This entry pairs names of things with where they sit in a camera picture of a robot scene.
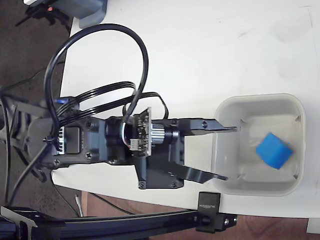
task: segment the blue foam cube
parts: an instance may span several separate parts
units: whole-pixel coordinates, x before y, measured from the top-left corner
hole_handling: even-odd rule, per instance
[[[275,169],[280,169],[294,153],[288,143],[272,133],[268,133],[255,151],[266,164]]]

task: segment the white container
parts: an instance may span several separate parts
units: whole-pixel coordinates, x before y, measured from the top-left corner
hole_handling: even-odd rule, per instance
[[[213,135],[211,170],[227,176],[214,179],[222,193],[249,196],[285,196],[303,177],[305,162],[305,110],[293,95],[265,94],[236,96],[220,104],[215,118],[237,132]],[[268,133],[290,143],[293,155],[279,170],[256,154]]]

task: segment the white tabletop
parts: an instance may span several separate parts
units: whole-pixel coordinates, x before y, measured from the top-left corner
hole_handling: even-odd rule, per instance
[[[72,34],[79,31],[78,21]],[[320,3],[317,0],[109,0],[103,23],[134,30],[149,54],[146,91],[161,94],[170,118],[214,118],[232,96],[290,93],[306,112],[304,177],[284,197],[226,195],[220,212],[320,217]],[[139,83],[139,48],[119,32],[94,33],[74,44],[66,56],[61,96],[75,96],[119,81]],[[81,104],[87,109],[124,96],[118,90]],[[136,112],[163,108],[157,99],[139,102]],[[121,115],[117,108],[97,117]],[[187,137],[185,164],[210,171],[212,136]],[[216,192],[212,181],[185,181],[180,189],[138,189],[133,166],[74,165],[54,172],[58,185],[123,199],[196,209],[198,192]]]
[[[31,5],[31,4],[33,4],[35,1],[37,1],[37,0],[23,0],[23,3],[26,4],[26,5]]]

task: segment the black cable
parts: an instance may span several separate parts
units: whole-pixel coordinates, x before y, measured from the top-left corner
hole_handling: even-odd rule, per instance
[[[109,202],[108,200],[104,199],[103,197],[100,197],[99,195],[97,195],[97,194],[95,194],[95,193],[90,192],[90,194],[91,194],[92,196],[95,196],[96,198],[100,199],[101,201],[104,201],[106,204],[109,204],[111,207],[113,207],[113,208],[115,208],[115,209],[117,209],[117,210],[119,210],[119,211],[121,211],[121,212],[123,212],[123,213],[125,213],[125,214],[135,215],[134,213],[132,213],[132,212],[130,212],[130,211],[124,210],[124,209],[122,209],[122,208],[120,208],[120,207],[112,204],[112,203]]]
[[[62,196],[62,194],[58,191],[56,185],[54,184],[54,181],[52,179],[52,170],[50,172],[50,181],[52,183],[52,187],[54,188],[54,190],[56,191],[56,193],[62,198],[62,200],[65,202],[65,204],[67,204],[67,206],[72,210],[72,212],[74,212],[74,214],[80,218],[80,214],[74,209],[73,206],[71,206],[71,204],[65,199],[64,196]]]
[[[17,147],[13,147],[14,149],[15,149],[15,151],[16,151],[16,153],[18,154],[18,156],[20,157],[20,159],[21,159],[21,161],[23,162],[23,164],[27,167],[28,165],[29,165],[29,162],[28,162],[28,160],[26,159],[26,157],[24,156],[24,154],[22,153],[22,151],[19,149],[19,148],[17,148]],[[47,176],[46,176],[46,174],[41,170],[41,169],[39,169],[39,168],[36,168],[35,167],[35,169],[39,172],[39,173],[37,173],[35,170],[31,170],[31,173],[32,173],[32,175],[36,178],[36,179],[38,179],[40,182],[42,182],[42,183],[45,183],[48,179],[47,179]]]
[[[140,50],[142,52],[143,71],[142,71],[142,77],[140,80],[140,85],[136,91],[136,94],[134,95],[134,98],[132,99],[132,102],[131,102],[128,110],[126,111],[125,115],[123,116],[124,122],[128,121],[130,115],[132,114],[132,112],[134,111],[134,109],[137,105],[137,102],[140,98],[141,93],[143,92],[143,89],[144,89],[146,81],[147,81],[147,76],[148,76],[149,58],[148,58],[147,48],[146,48],[144,42],[134,31],[132,31],[131,29],[129,29],[125,26],[122,26],[122,25],[113,24],[113,23],[106,23],[106,24],[99,24],[99,25],[90,26],[90,27],[87,27],[87,28],[77,32],[76,34],[71,36],[58,49],[58,51],[53,55],[53,57],[51,58],[48,66],[46,68],[45,75],[44,75],[45,101],[46,101],[48,111],[49,111],[51,118],[52,118],[53,129],[51,131],[51,136],[53,137],[53,139],[55,141],[58,137],[59,128],[61,125],[60,125],[60,121],[58,118],[58,114],[55,109],[55,104],[54,104],[54,99],[53,99],[53,94],[52,94],[52,86],[51,86],[54,68],[57,65],[59,58],[66,52],[66,50],[72,44],[74,44],[75,42],[77,42],[78,40],[80,40],[81,38],[83,38],[89,34],[96,33],[99,31],[105,31],[105,30],[119,31],[119,32],[122,32],[122,33],[129,35],[130,37],[132,37],[135,40],[135,42],[138,44],[138,46],[140,47]]]
[[[8,202],[8,206],[11,206],[16,195],[17,192],[21,186],[21,184],[23,183],[23,181],[25,180],[25,178],[27,177],[27,175],[31,172],[31,170],[34,168],[34,166],[44,157],[45,154],[47,154],[49,152],[49,150],[51,150],[52,146],[49,143],[46,143],[42,149],[40,150],[40,152],[34,157],[34,159],[29,163],[29,165],[25,168],[25,170],[23,171],[23,173],[20,175],[18,181],[16,181],[16,184],[13,188],[12,191],[12,195],[10,198],[10,201]]]
[[[169,110],[168,110],[165,102],[163,101],[163,99],[161,98],[161,96],[158,93],[156,93],[156,92],[143,92],[140,95],[140,99],[150,98],[150,97],[158,97],[161,99],[163,106],[164,106],[164,109],[165,109],[164,117],[168,118]],[[133,100],[133,98],[134,98],[134,96],[128,96],[128,97],[122,98],[120,100],[108,102],[108,103],[81,111],[79,113],[73,114],[71,116],[68,116],[68,117],[62,119],[60,121],[60,125],[62,127],[62,126],[68,125],[70,123],[73,123],[74,121],[89,117],[91,115],[98,114],[98,113],[101,113],[101,112],[104,112],[104,111],[107,111],[110,109],[114,109],[114,108],[126,105],[126,104],[130,103]]]
[[[90,98],[97,97],[99,95],[118,90],[123,88],[132,88],[134,89],[133,93],[136,92],[136,85],[133,82],[130,81],[121,81],[117,83],[112,83],[109,85],[101,86],[95,89],[92,89],[90,91],[84,92],[78,96],[75,96],[72,100],[70,100],[68,103],[63,104],[58,110],[57,114],[60,117],[63,113],[65,113],[67,110],[72,108],[75,104],[79,104],[85,100],[88,100]]]
[[[11,143],[10,143],[10,131],[8,120],[8,106],[5,98],[0,94],[0,101],[3,110],[4,126],[5,126],[5,150],[6,150],[6,173],[5,173],[5,187],[4,187],[4,202],[8,203],[9,198],[9,185],[10,185],[10,171],[11,171]]]
[[[61,64],[64,64],[64,63],[65,63],[65,61],[59,61],[57,63],[57,65],[61,65]],[[18,81],[18,82],[14,83],[14,84],[12,84],[10,86],[5,86],[5,87],[1,88],[0,89],[0,93],[4,93],[4,92],[9,91],[9,90],[11,90],[13,88],[16,88],[16,87],[18,87],[20,85],[27,84],[28,82],[31,82],[31,81],[35,80],[36,76],[38,74],[40,74],[41,72],[45,71],[46,69],[47,69],[47,67],[43,67],[40,70],[38,70],[32,77],[24,79],[24,80],[21,80],[21,81]]]
[[[158,97],[158,98],[160,99],[163,107],[164,107],[164,116],[163,116],[163,119],[168,119],[168,117],[169,117],[169,109],[168,109],[165,101],[163,100],[163,98],[162,98],[158,93],[156,93],[156,94],[157,94],[157,96],[156,96],[156,95],[149,95],[149,96],[141,97],[141,98],[144,99],[144,98]],[[126,106],[127,106],[127,105],[125,104],[125,105],[123,106],[123,108],[122,108],[122,114],[123,114],[123,115],[126,114]]]

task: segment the black bracket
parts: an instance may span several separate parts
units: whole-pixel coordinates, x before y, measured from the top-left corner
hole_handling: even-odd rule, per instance
[[[199,192],[196,231],[214,234],[237,225],[237,215],[219,212],[220,196],[220,193]]]
[[[28,207],[2,206],[2,217],[16,225],[19,240],[59,240],[66,223]]]
[[[200,192],[198,210],[65,220],[27,207],[2,206],[2,217],[15,227],[0,219],[0,235],[19,240],[133,240],[191,228],[213,234],[237,224],[237,215],[220,213],[219,203],[220,193]]]

